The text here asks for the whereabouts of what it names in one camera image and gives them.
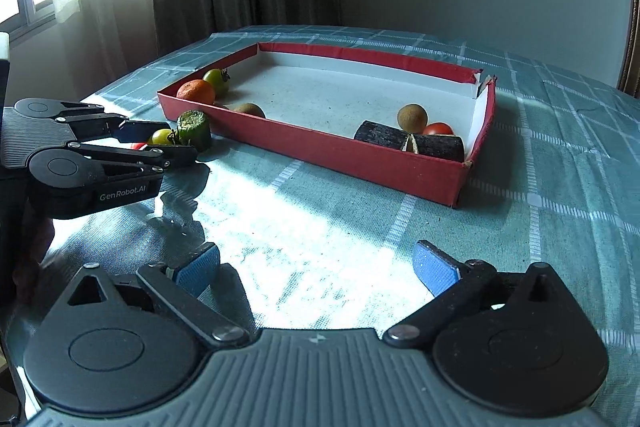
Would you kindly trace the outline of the brown kiwi fruit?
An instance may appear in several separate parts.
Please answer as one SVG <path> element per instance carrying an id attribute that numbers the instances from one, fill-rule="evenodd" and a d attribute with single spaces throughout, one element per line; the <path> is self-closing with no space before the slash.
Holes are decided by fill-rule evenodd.
<path id="1" fill-rule="evenodd" d="M 244 115 L 255 116 L 259 118 L 265 118 L 266 115 L 264 111 L 254 103 L 243 103 L 238 106 L 233 107 L 235 113 L 240 113 Z"/>

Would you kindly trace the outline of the yellow tomato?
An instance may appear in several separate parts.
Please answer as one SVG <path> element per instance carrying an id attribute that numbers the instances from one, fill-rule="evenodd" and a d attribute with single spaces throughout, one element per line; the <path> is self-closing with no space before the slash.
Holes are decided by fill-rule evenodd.
<path id="1" fill-rule="evenodd" d="M 176 132 L 170 128 L 156 130 L 148 140 L 149 145 L 176 145 L 179 142 Z"/>

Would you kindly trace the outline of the red cherry tomato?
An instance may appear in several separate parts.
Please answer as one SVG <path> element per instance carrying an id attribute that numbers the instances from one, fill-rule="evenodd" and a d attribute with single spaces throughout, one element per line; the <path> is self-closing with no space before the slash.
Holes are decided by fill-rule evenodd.
<path id="1" fill-rule="evenodd" d="M 134 143 L 130 145 L 130 150 L 145 150 L 148 147 L 148 143 Z"/>
<path id="2" fill-rule="evenodd" d="M 422 131 L 423 135 L 453 135 L 454 130 L 444 122 L 432 122 L 428 124 Z"/>

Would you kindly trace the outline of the wooden chair back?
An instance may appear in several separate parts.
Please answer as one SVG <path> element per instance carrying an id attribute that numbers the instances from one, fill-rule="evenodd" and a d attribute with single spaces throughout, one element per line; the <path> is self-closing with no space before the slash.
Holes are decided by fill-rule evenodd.
<path id="1" fill-rule="evenodd" d="M 617 89 L 639 98 L 639 0 L 630 0 L 626 49 Z"/>

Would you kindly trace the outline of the red shallow cardboard tray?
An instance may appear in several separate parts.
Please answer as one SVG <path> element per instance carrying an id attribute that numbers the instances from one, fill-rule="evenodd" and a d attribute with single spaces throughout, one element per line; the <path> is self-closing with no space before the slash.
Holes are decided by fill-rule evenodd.
<path id="1" fill-rule="evenodd" d="M 227 69 L 229 91 L 213 105 L 180 100 L 180 86 Z M 479 69 L 367 49 L 292 42 L 252 43 L 158 91 L 164 115 L 208 115 L 214 133 L 452 207 L 494 119 L 494 76 Z M 235 113 L 254 103 L 265 118 Z M 356 141 L 365 120 L 398 127 L 397 113 L 421 105 L 463 141 L 463 162 Z"/>

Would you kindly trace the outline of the teal plaid tablecloth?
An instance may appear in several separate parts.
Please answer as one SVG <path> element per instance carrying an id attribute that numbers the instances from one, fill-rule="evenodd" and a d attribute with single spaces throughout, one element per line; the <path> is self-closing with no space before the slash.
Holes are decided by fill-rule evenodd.
<path id="1" fill-rule="evenodd" d="M 610 356 L 597 411 L 639 421 L 639 103 L 576 72 L 460 42 L 390 30 L 257 26 L 222 32 L 145 65 L 92 96 L 144 119 L 157 92 L 257 41 L 395 52 L 497 77 L 497 110 L 456 208 L 227 140 L 170 174 L 156 199 L 60 221 L 36 298 L 3 324 L 13 361 L 87 261 L 126 273 L 180 261 L 205 241 L 222 267 L 203 300 L 246 326 L 373 327 L 426 303 L 411 266 L 426 239 L 501 271 L 550 263 Z"/>

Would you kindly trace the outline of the green cucumber piece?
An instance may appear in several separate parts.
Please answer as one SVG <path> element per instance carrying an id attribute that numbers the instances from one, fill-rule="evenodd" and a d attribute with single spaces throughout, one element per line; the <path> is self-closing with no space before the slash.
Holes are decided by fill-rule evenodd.
<path id="1" fill-rule="evenodd" d="M 200 110 L 190 109 L 182 113 L 177 120 L 178 139 L 181 145 L 189 145 L 198 153 L 212 146 L 209 120 Z"/>

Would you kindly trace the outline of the orange tangerine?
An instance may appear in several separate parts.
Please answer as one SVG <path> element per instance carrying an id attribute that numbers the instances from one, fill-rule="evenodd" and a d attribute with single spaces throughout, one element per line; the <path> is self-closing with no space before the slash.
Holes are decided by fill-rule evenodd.
<path id="1" fill-rule="evenodd" d="M 176 98 L 195 103 L 213 105 L 216 93 L 213 86 L 204 79 L 193 79 L 183 83 L 177 91 Z"/>

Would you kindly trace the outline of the green-yellow tomato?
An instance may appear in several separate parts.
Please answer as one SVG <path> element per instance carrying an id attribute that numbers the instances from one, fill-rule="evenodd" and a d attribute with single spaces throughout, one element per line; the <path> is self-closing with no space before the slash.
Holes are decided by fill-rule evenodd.
<path id="1" fill-rule="evenodd" d="M 227 69 L 209 69 L 203 76 L 203 80 L 212 86 L 217 100 L 224 98 L 229 91 L 230 75 Z"/>

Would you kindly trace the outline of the brown round longan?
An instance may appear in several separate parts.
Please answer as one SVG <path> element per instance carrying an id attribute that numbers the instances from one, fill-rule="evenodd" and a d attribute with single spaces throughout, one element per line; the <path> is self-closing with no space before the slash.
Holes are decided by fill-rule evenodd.
<path id="1" fill-rule="evenodd" d="M 401 130 L 421 134 L 427 126 L 428 115 L 421 105 L 407 104 L 398 110 L 397 122 Z"/>

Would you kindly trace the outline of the dark cylinder fruit piece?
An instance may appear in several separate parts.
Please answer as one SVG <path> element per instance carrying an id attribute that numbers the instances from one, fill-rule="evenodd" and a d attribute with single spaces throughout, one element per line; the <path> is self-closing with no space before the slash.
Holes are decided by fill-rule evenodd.
<path id="1" fill-rule="evenodd" d="M 393 150 L 403 150 L 404 152 L 407 152 L 410 148 L 407 132 L 370 120 L 365 120 L 360 124 L 354 139 L 363 143 L 392 148 Z"/>

